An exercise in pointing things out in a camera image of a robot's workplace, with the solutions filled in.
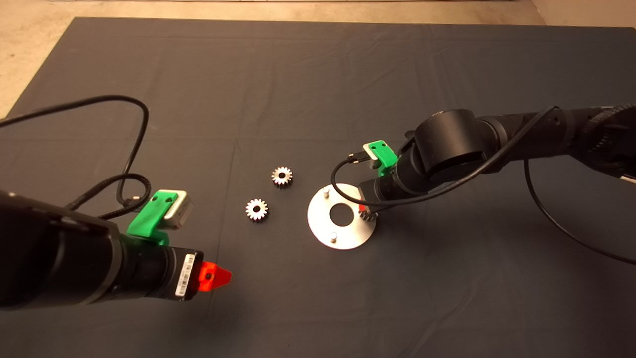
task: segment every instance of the green bracket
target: green bracket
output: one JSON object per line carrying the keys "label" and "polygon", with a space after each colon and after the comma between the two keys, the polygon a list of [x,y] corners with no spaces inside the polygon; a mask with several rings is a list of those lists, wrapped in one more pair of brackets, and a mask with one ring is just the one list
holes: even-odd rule
{"label": "green bracket", "polygon": [[383,140],[369,143],[369,149],[378,157],[378,161],[380,162],[378,176],[386,175],[391,170],[391,167],[398,162],[398,156]]}
{"label": "green bracket", "polygon": [[173,192],[156,192],[130,223],[126,233],[138,236],[144,240],[153,241],[157,245],[168,245],[170,243],[168,234],[164,231],[159,231],[157,226],[178,197]]}

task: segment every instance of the dark gray tablecloth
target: dark gray tablecloth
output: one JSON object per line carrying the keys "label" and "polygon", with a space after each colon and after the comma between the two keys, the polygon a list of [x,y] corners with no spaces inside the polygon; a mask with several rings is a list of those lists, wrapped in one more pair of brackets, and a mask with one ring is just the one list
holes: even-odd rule
{"label": "dark gray tablecloth", "polygon": [[[636,268],[557,231],[519,164],[386,212],[348,252],[313,237],[306,209],[362,143],[397,148],[452,108],[628,103],[635,64],[633,29],[76,19],[11,114],[99,94],[147,103],[133,171],[192,195],[172,244],[233,281],[188,303],[0,313],[0,356],[633,357]],[[130,105],[101,104],[7,128],[0,187],[65,204],[119,172],[138,121]],[[280,165],[289,190],[270,182]],[[566,226],[636,257],[634,187],[569,158],[532,165]],[[365,167],[340,181],[371,178]],[[245,217],[255,197],[271,208],[263,225]],[[116,207],[113,188],[83,211]]]}

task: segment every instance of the white label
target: white label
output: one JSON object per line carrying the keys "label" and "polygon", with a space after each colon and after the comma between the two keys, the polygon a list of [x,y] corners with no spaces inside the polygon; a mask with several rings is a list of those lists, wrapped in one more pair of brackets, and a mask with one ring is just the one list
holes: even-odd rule
{"label": "white label", "polygon": [[192,272],[192,264],[195,261],[195,254],[186,254],[186,259],[183,261],[183,267],[181,268],[181,276],[179,276],[179,284],[177,290],[174,293],[176,296],[185,296],[186,289],[188,288],[188,281],[190,280],[190,273]]}

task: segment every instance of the plate center hole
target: plate center hole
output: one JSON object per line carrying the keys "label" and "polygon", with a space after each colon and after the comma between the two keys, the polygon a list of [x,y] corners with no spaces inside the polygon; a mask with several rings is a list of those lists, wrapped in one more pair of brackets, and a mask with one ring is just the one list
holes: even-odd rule
{"label": "plate center hole", "polygon": [[329,211],[331,221],[338,226],[347,226],[354,221],[354,211],[347,204],[336,204]]}

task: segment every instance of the floor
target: floor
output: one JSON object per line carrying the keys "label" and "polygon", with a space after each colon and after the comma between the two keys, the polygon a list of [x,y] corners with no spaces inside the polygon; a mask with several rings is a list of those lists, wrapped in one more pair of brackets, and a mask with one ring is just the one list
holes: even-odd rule
{"label": "floor", "polygon": [[633,27],[635,14],[633,0],[412,3],[0,0],[0,118],[9,112],[74,17]]}

